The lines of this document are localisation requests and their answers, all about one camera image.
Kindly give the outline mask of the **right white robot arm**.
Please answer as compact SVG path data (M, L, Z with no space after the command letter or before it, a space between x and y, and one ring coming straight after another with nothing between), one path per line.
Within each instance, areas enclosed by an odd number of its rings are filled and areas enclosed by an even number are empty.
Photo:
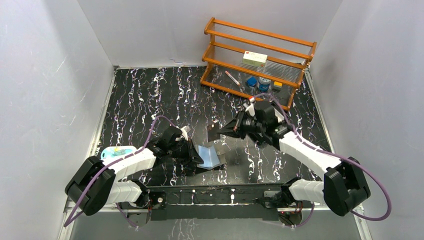
M287 121L284 111L267 101L250 103L217 134L244 139L250 137L295 158L320 178L319 181L295 177L281 186L278 193L264 197L265 207L282 203L295 207L300 201L327 205L338 216L345 216L371 196L359 162L332 156L301 137Z

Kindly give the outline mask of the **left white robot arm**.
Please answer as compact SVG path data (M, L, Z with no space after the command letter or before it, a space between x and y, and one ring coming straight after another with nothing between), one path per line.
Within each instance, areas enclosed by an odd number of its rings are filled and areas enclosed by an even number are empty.
M88 157L66 185L64 192L82 212L91 216L105 205L132 203L144 208L151 203L150 190L131 175L152 169L165 157L177 159L181 165L201 165L204 160L188 137L188 126L169 126L162 135L147 142L142 150L99 159Z

